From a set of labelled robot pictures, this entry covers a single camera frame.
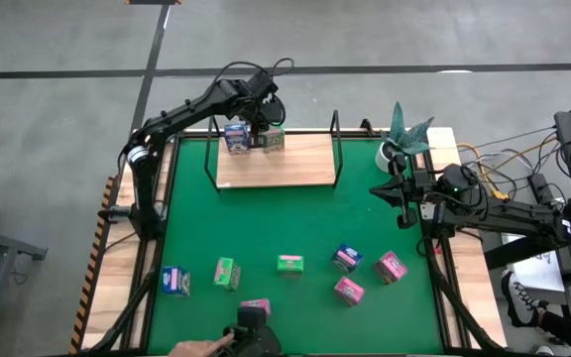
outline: small box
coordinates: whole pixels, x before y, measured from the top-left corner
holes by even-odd
[[[349,278],[343,277],[334,286],[334,292],[347,302],[348,305],[354,306],[361,301],[365,290],[352,282]]]
[[[260,307],[266,311],[267,316],[270,316],[270,301],[267,298],[242,301],[240,306]]]
[[[362,260],[363,256],[345,243],[341,244],[332,256],[332,262],[348,274],[352,273]]]
[[[271,126],[262,134],[264,136],[264,153],[283,151],[286,148],[286,132],[280,126]]]
[[[236,291],[239,286],[241,268],[230,258],[219,258],[215,270],[215,285],[229,291]]]
[[[300,276],[303,274],[303,257],[280,255],[277,257],[277,270],[282,274]]]
[[[190,296],[190,273],[181,267],[163,267],[163,294]]]
[[[374,269],[383,278],[385,284],[397,282],[408,272],[406,265],[391,251],[374,264]]]
[[[248,128],[245,124],[224,127],[224,139],[231,155],[250,154]]]

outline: finger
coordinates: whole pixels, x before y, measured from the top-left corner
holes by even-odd
[[[231,343],[233,341],[234,337],[235,337],[235,333],[231,332],[231,333],[227,334],[226,336],[218,339],[217,341],[211,343],[210,346],[208,346],[208,354],[211,354],[211,353],[215,352],[218,348],[223,347],[223,346]]]

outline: green plant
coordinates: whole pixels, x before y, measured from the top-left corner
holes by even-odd
[[[428,144],[424,142],[426,130],[434,118],[430,118],[417,125],[414,125],[408,131],[404,128],[404,117],[400,103],[396,102],[394,107],[394,115],[392,117],[392,127],[388,132],[381,133],[383,141],[390,143],[390,146],[397,151],[406,155],[417,155],[428,150]]]

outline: pink cube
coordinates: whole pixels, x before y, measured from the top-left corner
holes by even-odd
[[[374,269],[380,274],[385,284],[397,282],[408,272],[406,265],[391,251],[374,264]]]
[[[242,301],[241,306],[260,307],[266,311],[267,316],[270,316],[270,301],[267,298]]]
[[[363,288],[356,285],[356,283],[352,282],[347,277],[341,278],[341,280],[336,283],[336,286],[334,286],[334,292],[343,298],[350,306],[359,303],[365,294],[365,290]]]

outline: wooden board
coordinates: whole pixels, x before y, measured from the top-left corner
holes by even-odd
[[[285,135],[285,149],[230,155],[220,138],[217,186],[220,188],[328,185],[336,178],[329,134]]]
[[[430,128],[427,135],[431,158],[436,170],[443,169],[451,163],[459,164],[460,159],[451,128]],[[172,145],[168,145],[165,152],[163,174],[161,175],[157,198],[163,197],[167,183],[171,148]],[[128,168],[126,168],[120,184],[117,204],[130,205],[134,201],[134,192],[133,181]],[[114,225],[109,229],[107,242],[110,244],[132,231],[133,229],[129,226],[129,223]],[[91,308],[81,348],[89,348],[98,342],[126,305],[136,261],[137,242],[138,238],[132,237],[125,244],[113,247],[103,257],[96,284],[96,292],[93,300],[89,302],[91,303]],[[488,332],[491,338],[506,346],[506,338],[504,337],[481,243],[461,233],[451,239],[450,243],[462,301],[468,306],[471,313],[473,313],[479,324]],[[149,258],[153,253],[154,245],[155,243],[152,242],[148,247],[147,256]],[[459,346],[459,337],[456,336],[457,327],[454,311],[448,303],[445,304],[445,310],[453,345]],[[144,309],[141,305],[136,314],[134,333],[132,334],[131,346],[134,347],[140,342],[143,311]]]

